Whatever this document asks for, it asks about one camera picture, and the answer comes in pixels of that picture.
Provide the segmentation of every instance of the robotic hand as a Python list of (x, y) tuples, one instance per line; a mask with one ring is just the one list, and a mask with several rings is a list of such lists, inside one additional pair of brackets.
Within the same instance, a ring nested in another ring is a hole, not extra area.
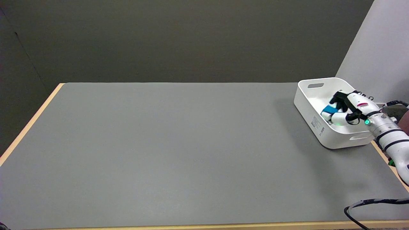
[(378, 146), (389, 155), (400, 178), (408, 185), (409, 137), (397, 126), (394, 117), (390, 118), (381, 111), (384, 107), (395, 104), (403, 104), (409, 108), (409, 104), (391, 101), (379, 108), (372, 100), (373, 97), (367, 98), (358, 91), (348, 93), (340, 90), (334, 94), (330, 105), (323, 109), (321, 115), (329, 124), (338, 126), (357, 125), (360, 120), (364, 120)]

